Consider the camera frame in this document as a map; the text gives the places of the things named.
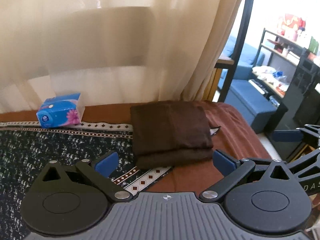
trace tissue box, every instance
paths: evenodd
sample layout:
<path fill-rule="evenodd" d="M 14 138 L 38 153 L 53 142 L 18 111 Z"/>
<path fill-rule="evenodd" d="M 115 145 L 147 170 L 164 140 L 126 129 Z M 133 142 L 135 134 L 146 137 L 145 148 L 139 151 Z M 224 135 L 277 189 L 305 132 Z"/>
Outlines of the tissue box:
<path fill-rule="evenodd" d="M 41 105 L 37 117 L 42 128 L 78 124 L 84 112 L 80 93 L 48 98 Z"/>

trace brown bedsheet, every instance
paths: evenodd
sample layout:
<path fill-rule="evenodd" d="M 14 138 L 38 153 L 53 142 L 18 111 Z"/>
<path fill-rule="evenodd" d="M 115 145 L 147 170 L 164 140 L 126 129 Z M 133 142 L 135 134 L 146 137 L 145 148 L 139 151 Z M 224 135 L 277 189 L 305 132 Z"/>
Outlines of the brown bedsheet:
<path fill-rule="evenodd" d="M 209 101 L 195 102 L 202 106 L 213 126 L 221 126 L 212 137 L 214 149 L 221 149 L 237 159 L 245 157 L 270 158 L 257 135 L 232 106 Z M 82 120 L 85 122 L 131 123 L 130 107 L 136 104 L 114 104 L 88 106 Z M 0 114 L 0 122 L 37 121 L 36 111 Z M 208 188 L 223 176 L 205 161 L 175 167 L 172 172 L 151 186 L 148 191 L 179 192 L 195 191 L 197 194 Z"/>

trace sheer curtain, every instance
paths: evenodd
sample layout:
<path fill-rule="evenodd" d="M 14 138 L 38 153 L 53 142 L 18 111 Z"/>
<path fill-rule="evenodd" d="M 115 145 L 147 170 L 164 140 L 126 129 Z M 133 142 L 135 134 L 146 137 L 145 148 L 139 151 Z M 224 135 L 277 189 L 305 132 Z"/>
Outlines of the sheer curtain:
<path fill-rule="evenodd" d="M 200 100 L 241 0 L 0 0 L 0 112 Z"/>

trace blue gripper pad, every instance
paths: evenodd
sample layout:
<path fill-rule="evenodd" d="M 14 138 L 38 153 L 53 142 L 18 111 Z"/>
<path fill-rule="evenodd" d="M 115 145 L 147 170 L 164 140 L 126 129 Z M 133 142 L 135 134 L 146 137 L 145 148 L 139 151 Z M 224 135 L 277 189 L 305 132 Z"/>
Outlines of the blue gripper pad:
<path fill-rule="evenodd" d="M 94 170 L 102 176 L 108 178 L 110 174 L 118 167 L 119 156 L 117 152 L 113 152 L 100 162 L 95 164 Z"/>
<path fill-rule="evenodd" d="M 213 165 L 221 172 L 223 176 L 229 175 L 236 170 L 237 166 L 234 161 L 226 157 L 223 153 L 215 150 L 212 154 Z"/>
<path fill-rule="evenodd" d="M 279 130 L 272 133 L 272 139 L 276 142 L 300 142 L 303 139 L 303 133 L 296 130 Z"/>

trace gray gripper base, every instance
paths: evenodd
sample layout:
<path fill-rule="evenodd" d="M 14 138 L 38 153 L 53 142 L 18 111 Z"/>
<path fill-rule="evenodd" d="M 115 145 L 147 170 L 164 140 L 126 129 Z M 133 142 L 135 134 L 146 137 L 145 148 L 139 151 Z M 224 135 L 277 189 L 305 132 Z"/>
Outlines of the gray gripper base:
<path fill-rule="evenodd" d="M 202 203 L 192 192 L 140 193 L 117 203 L 95 227 L 79 235 L 51 238 L 31 233 L 25 240 L 307 240 L 293 236 L 263 237 L 234 225 L 221 207 Z"/>

